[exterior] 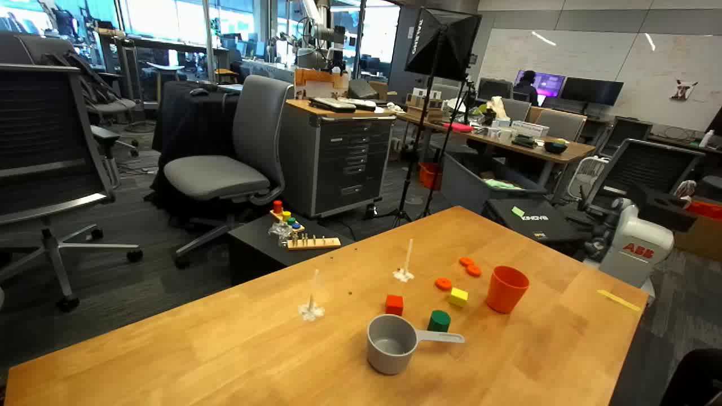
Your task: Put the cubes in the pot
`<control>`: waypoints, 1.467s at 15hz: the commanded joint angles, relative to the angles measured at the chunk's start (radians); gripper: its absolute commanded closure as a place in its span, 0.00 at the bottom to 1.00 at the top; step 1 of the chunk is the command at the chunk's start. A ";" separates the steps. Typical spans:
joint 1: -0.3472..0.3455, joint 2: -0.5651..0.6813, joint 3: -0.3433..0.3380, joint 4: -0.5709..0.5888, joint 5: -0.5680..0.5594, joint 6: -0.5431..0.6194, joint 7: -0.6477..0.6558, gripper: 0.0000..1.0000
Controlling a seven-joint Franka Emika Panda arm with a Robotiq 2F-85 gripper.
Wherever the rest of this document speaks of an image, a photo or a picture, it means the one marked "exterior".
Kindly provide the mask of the white ABB robot base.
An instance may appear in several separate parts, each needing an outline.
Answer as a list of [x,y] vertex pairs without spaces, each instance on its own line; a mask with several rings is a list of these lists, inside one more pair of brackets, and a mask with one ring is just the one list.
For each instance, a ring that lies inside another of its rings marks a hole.
[[618,221],[600,267],[633,287],[643,287],[674,248],[674,234],[665,226],[640,219],[630,199],[618,199],[613,207]]

